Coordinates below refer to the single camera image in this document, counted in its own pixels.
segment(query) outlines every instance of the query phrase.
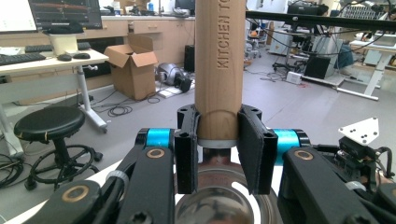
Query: computer tower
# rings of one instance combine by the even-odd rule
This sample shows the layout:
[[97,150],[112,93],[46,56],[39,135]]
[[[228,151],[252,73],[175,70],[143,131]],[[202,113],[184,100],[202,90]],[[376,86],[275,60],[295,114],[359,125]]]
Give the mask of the computer tower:
[[184,70],[187,72],[195,71],[195,48],[194,45],[186,45],[184,48]]
[[306,63],[304,75],[306,77],[315,77],[324,79],[327,68],[329,67],[330,58],[311,56]]

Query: wooden cabinet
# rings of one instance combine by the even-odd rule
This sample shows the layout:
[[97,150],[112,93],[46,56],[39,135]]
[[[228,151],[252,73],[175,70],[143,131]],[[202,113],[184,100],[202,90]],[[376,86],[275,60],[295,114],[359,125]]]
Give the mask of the wooden cabinet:
[[195,21],[133,21],[132,32],[153,39],[158,63],[184,63],[184,48],[194,44]]
[[86,30],[77,39],[93,39],[128,35],[128,21],[102,21],[102,30]]

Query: open cardboard box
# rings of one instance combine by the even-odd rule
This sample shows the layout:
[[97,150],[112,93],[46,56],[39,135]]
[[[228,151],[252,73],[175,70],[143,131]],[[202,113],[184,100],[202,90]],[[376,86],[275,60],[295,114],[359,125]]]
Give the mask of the open cardboard box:
[[124,95],[143,100],[155,92],[154,64],[158,62],[153,52],[152,39],[128,34],[129,45],[107,47],[114,87]]

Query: screw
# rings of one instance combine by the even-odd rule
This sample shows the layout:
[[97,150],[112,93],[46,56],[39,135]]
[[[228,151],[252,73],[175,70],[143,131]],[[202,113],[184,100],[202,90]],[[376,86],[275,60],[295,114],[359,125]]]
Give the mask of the screw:
[[127,224],[152,224],[152,218],[146,212],[137,212],[131,216]]

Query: cardboard tube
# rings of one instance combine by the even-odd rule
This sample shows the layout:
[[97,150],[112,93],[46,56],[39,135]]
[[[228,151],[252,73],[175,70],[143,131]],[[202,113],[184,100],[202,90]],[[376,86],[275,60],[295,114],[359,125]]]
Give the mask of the cardboard tube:
[[195,2],[195,107],[201,114],[198,144],[233,147],[242,104],[245,46],[242,0]]

